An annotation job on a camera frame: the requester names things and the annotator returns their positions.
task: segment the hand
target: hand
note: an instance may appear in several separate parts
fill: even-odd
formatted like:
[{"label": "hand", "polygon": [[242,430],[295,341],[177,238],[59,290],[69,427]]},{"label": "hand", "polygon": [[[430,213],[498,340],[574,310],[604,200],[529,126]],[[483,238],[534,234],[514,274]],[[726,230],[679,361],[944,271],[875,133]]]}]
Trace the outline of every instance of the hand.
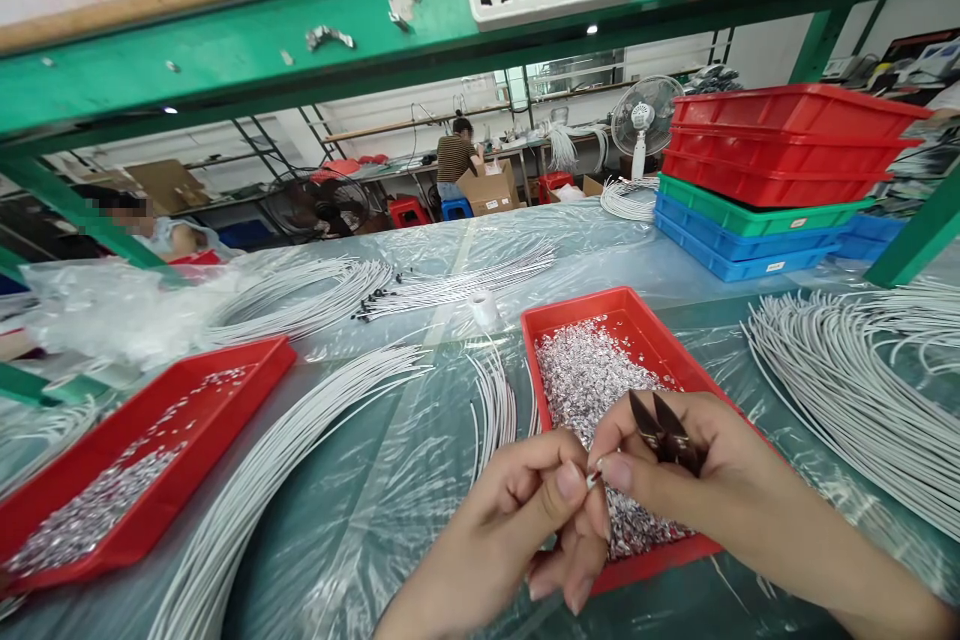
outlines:
[{"label": "hand", "polygon": [[[710,393],[657,394],[706,453],[700,477],[657,463],[624,396],[600,421],[590,451],[588,466],[599,467],[608,485],[717,541],[787,592],[832,612],[856,637],[953,637],[952,613],[848,525],[731,407]],[[652,395],[640,396],[652,412]]]},{"label": "hand", "polygon": [[[466,635],[513,600],[528,571],[532,597],[562,587],[579,612],[606,561],[610,533],[603,490],[588,493],[586,465],[587,451],[569,430],[498,450],[374,637]],[[558,531],[558,549],[539,553]]]}]

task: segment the blue tray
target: blue tray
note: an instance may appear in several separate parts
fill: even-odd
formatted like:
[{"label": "blue tray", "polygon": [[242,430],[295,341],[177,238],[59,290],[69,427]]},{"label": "blue tray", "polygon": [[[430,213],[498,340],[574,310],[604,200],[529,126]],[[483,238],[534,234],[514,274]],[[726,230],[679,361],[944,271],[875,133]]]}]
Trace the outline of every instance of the blue tray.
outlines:
[{"label": "blue tray", "polygon": [[868,240],[890,242],[907,224],[906,220],[876,217],[875,215],[854,215],[846,232]]},{"label": "blue tray", "polygon": [[763,277],[764,275],[776,275],[777,273],[810,268],[818,265],[820,261],[826,257],[827,253],[833,252],[840,247],[840,243],[835,243],[813,250],[784,253],[782,255],[756,260],[731,262],[708,248],[675,222],[664,217],[663,213],[659,211],[655,212],[654,222],[660,230],[666,233],[667,237],[693,255],[707,270],[724,282],[749,280],[751,278]]},{"label": "blue tray", "polygon": [[873,262],[883,255],[883,251],[890,247],[892,240],[871,240],[858,235],[841,235],[840,247],[831,254],[837,257],[852,260],[869,260]]},{"label": "blue tray", "polygon": [[849,227],[841,225],[745,238],[724,229],[710,218],[691,210],[669,195],[661,193],[657,193],[657,211],[720,257],[733,262],[824,248],[840,242],[841,233],[850,231]]}]

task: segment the thread snips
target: thread snips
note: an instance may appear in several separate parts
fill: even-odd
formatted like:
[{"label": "thread snips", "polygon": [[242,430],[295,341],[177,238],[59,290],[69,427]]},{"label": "thread snips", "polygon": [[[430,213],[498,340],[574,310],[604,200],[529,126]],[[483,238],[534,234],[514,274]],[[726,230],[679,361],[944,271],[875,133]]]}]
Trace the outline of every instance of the thread snips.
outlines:
[{"label": "thread snips", "polygon": [[658,462],[675,463],[686,468],[694,477],[700,477],[703,461],[687,434],[683,423],[662,397],[653,394],[653,408],[656,417],[647,410],[646,405],[635,390],[629,390],[630,409],[637,421],[637,433],[647,446],[653,450]]}]

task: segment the woman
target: woman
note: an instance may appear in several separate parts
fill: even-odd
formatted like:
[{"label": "woman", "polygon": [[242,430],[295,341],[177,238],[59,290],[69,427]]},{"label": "woman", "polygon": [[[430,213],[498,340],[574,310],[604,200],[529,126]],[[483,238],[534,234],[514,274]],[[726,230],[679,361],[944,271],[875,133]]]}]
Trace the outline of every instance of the woman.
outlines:
[{"label": "woman", "polygon": [[114,225],[124,228],[166,262],[204,250],[216,250],[221,260],[240,254],[220,242],[220,236],[210,228],[186,220],[156,217],[150,210],[149,201],[130,193],[98,185],[77,185],[74,191],[90,200]]},{"label": "woman", "polygon": [[[705,453],[699,478],[657,463],[626,395],[597,425],[589,453],[569,430],[507,445],[393,598],[375,640],[469,637],[513,601],[524,578],[534,602],[561,592],[579,614],[610,536],[603,486],[586,482],[593,468],[651,512],[825,608],[858,640],[960,637],[953,610],[849,525],[726,403],[709,393],[662,395]],[[651,394],[641,396],[653,412]],[[555,533],[554,550],[540,552]]]},{"label": "woman", "polygon": [[474,146],[473,125],[457,110],[453,135],[446,135],[437,143],[437,192],[440,199],[464,199],[457,180],[467,170],[476,175],[478,167],[483,167],[483,150]]}]

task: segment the red plastic tray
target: red plastic tray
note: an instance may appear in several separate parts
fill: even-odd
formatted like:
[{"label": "red plastic tray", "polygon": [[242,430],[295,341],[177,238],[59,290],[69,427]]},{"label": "red plastic tray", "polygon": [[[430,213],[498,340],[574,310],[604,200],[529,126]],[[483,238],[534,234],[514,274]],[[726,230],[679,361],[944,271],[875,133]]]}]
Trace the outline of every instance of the red plastic tray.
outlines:
[{"label": "red plastic tray", "polygon": [[674,99],[675,125],[712,125],[741,130],[894,139],[926,108],[881,100],[819,83],[784,85]]},{"label": "red plastic tray", "polygon": [[881,173],[897,155],[923,140],[874,140],[780,132],[674,126],[670,149],[754,170],[811,173]]},{"label": "red plastic tray", "polygon": [[755,207],[816,207],[863,200],[887,173],[782,173],[663,151],[663,172]]},{"label": "red plastic tray", "polygon": [[[126,516],[81,560],[14,580],[4,595],[91,580],[142,559],[160,539],[210,469],[247,424],[296,359],[286,337],[216,350],[179,361],[119,410],[57,458],[31,482],[0,505],[0,564],[23,546],[50,514],[83,492],[134,441],[144,437],[171,405],[189,396],[164,430],[177,429],[177,444],[186,441],[153,485]],[[215,372],[247,366],[239,385],[209,385],[192,396]],[[194,425],[187,429],[191,421]],[[127,461],[137,462],[170,434],[141,446]]]},{"label": "red plastic tray", "polygon": [[[712,392],[744,417],[707,372],[697,364],[673,333],[657,319],[633,288],[618,287],[585,295],[574,300],[545,305],[527,310],[520,316],[523,340],[527,346],[527,360],[533,378],[533,392],[537,398],[540,424],[544,430],[553,428],[550,407],[543,390],[543,378],[534,343],[555,330],[589,318],[606,315],[599,324],[618,339],[630,339],[624,350],[633,362],[660,375],[670,376],[672,389],[686,392]],[[704,535],[694,535],[671,545],[654,548],[648,553],[608,564],[593,586],[593,595],[615,590],[630,583],[645,580],[664,570],[678,567],[720,552],[723,548]]]}]

